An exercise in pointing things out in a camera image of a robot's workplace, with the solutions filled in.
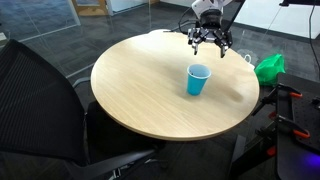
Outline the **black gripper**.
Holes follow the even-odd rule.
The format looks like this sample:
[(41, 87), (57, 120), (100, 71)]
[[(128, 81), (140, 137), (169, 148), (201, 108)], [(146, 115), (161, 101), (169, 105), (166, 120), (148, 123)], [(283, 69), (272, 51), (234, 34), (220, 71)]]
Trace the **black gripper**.
[(188, 30), (188, 44), (198, 53), (198, 45), (201, 42), (215, 42), (220, 48), (220, 57), (225, 56), (226, 51), (232, 46), (233, 39), (230, 31), (223, 32), (221, 29), (222, 12), (218, 9), (209, 9), (200, 15), (199, 28)]

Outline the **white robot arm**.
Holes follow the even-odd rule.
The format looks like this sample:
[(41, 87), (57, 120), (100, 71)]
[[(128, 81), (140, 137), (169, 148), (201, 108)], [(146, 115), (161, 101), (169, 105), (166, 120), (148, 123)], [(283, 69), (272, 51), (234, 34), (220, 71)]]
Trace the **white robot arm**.
[(196, 15), (196, 25), (187, 31), (188, 44), (198, 52), (202, 42), (214, 43), (220, 48), (220, 57), (232, 45), (232, 35), (229, 30), (222, 29), (223, 7), (231, 0), (195, 0), (191, 8)]

